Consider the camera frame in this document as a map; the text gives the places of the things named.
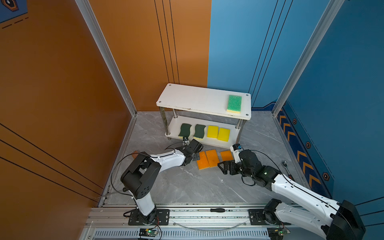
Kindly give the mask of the yellow sponge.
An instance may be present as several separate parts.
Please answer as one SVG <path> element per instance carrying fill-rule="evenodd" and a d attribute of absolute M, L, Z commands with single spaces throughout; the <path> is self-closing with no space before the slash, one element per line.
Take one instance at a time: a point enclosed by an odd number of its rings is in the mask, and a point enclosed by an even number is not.
<path fill-rule="evenodd" d="M 231 130 L 226 128 L 219 128 L 217 140 L 228 142 L 231 135 Z"/>
<path fill-rule="evenodd" d="M 207 129 L 207 137 L 216 139 L 219 134 L 219 127 L 218 126 L 208 126 Z"/>

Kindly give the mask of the light green sponge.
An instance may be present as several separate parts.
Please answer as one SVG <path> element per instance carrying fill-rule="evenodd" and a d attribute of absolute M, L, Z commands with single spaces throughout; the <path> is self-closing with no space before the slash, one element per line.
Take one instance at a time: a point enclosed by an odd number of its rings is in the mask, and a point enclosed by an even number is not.
<path fill-rule="evenodd" d="M 240 114 L 242 109 L 242 96 L 229 95 L 227 112 Z"/>

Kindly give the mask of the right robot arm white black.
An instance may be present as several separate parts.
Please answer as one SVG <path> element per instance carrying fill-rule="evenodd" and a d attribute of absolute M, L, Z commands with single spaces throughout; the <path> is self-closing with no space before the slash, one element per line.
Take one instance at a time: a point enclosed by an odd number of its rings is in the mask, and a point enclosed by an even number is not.
<path fill-rule="evenodd" d="M 218 163 L 223 174 L 249 177 L 253 184 L 284 196 L 301 206 L 293 208 L 278 199 L 271 199 L 263 210 L 264 221 L 270 225 L 293 224 L 325 240 L 361 240 L 366 227 L 355 205 L 338 202 L 317 194 L 284 175 L 278 166 L 263 165 L 256 151 L 244 150 L 239 144 L 231 149 L 234 159 Z"/>

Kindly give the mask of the green wavy sponge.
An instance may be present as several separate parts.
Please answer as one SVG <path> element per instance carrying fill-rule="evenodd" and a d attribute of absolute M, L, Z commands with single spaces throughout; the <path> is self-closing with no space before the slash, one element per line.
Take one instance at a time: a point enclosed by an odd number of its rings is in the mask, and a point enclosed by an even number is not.
<path fill-rule="evenodd" d="M 181 124 L 180 133 L 178 137 L 183 139 L 189 138 L 191 134 L 191 127 L 192 127 L 191 124 L 186 124 L 186 123 Z"/>
<path fill-rule="evenodd" d="M 194 139 L 200 139 L 200 140 L 203 139 L 205 137 L 205 128 L 206 128 L 206 125 L 196 124 Z"/>

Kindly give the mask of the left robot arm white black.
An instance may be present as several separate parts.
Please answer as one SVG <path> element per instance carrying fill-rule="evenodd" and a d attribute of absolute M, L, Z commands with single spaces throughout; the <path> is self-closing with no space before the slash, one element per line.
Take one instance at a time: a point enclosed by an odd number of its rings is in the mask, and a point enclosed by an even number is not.
<path fill-rule="evenodd" d="M 138 215 L 146 224 L 152 223 L 156 218 L 157 207 L 150 191 L 159 173 L 188 165 L 202 149 L 203 145 L 200 142 L 192 140 L 187 145 L 158 155 L 140 152 L 121 175 L 123 192 L 133 197 Z"/>

